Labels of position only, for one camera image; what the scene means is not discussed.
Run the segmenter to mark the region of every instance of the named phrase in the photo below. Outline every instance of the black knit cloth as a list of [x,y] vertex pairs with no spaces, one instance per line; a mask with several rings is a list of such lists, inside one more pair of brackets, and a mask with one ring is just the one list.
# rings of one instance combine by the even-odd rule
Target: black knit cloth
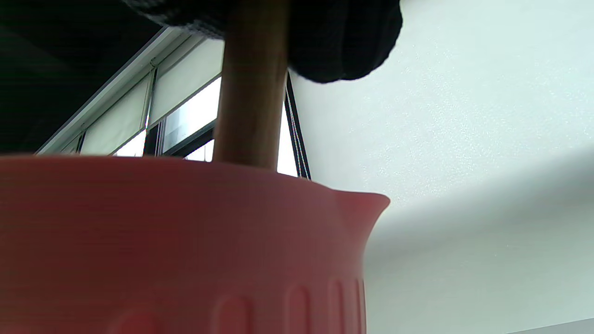
[[[163,25],[221,39],[235,0],[123,0]],[[399,0],[292,0],[289,65],[319,83],[359,79],[379,67],[402,27]]]

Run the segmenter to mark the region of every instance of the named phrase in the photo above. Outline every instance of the wooden stick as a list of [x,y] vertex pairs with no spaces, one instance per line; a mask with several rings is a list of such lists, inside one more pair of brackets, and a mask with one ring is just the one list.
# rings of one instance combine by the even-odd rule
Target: wooden stick
[[288,20],[289,0],[239,0],[231,14],[214,161],[276,171]]

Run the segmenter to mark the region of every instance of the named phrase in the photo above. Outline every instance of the window blind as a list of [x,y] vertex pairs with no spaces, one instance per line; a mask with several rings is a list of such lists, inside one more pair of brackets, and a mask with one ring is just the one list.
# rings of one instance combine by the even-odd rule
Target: window blind
[[157,70],[148,125],[151,127],[181,106],[221,72],[224,43],[207,39],[164,74]]
[[146,125],[151,74],[122,96],[86,131],[81,154],[109,155]]

